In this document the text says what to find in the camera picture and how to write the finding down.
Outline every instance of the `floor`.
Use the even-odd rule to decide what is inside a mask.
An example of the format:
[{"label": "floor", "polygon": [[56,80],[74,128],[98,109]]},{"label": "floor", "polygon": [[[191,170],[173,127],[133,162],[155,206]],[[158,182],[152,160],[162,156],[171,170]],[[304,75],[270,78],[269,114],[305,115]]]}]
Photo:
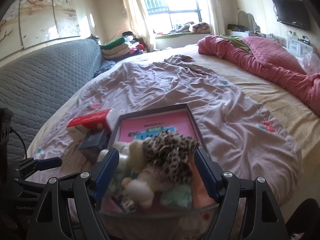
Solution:
[{"label": "floor", "polygon": [[292,199],[281,207],[284,221],[287,222],[296,208],[308,198],[314,198],[320,204],[320,166],[311,176],[300,179]]}]

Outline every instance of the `white plush toy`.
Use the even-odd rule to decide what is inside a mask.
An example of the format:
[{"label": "white plush toy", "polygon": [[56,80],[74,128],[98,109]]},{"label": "white plush toy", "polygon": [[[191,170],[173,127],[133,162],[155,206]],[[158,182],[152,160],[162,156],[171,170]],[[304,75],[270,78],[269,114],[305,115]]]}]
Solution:
[{"label": "white plush toy", "polygon": [[131,170],[138,175],[137,179],[125,178],[121,185],[129,197],[143,208],[150,208],[155,191],[166,191],[173,187],[163,169],[147,164],[142,150],[142,140],[131,143],[116,142],[113,147],[123,154],[128,154]]}]

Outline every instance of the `black cable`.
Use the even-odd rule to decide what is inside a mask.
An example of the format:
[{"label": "black cable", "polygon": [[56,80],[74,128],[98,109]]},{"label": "black cable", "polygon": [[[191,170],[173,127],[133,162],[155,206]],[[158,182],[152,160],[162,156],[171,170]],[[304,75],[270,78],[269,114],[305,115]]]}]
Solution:
[{"label": "black cable", "polygon": [[25,155],[26,155],[26,159],[27,159],[27,148],[26,148],[26,145],[24,144],[24,142],[23,142],[20,134],[18,134],[12,127],[10,127],[10,133],[12,133],[12,132],[13,132],[14,134],[16,134],[16,135],[19,137],[20,141],[22,142],[23,147],[24,147],[24,152],[25,152]]}]

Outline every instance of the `pink quilted pillow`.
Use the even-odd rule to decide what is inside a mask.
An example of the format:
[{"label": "pink quilted pillow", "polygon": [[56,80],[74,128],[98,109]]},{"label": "pink quilted pillow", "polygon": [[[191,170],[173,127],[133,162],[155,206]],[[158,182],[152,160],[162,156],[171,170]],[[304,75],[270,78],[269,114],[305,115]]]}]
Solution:
[{"label": "pink quilted pillow", "polygon": [[264,66],[280,66],[296,73],[306,74],[298,60],[280,43],[262,37],[246,37],[242,39],[251,49],[255,58]]}]

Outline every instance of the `black flat-screen tv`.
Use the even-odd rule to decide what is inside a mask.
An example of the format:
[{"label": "black flat-screen tv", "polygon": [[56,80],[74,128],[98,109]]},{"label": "black flat-screen tv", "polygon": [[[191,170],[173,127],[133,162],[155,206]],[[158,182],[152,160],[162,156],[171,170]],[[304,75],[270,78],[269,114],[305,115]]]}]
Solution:
[{"label": "black flat-screen tv", "polygon": [[272,0],[277,21],[304,30],[311,30],[308,11],[300,0]]}]

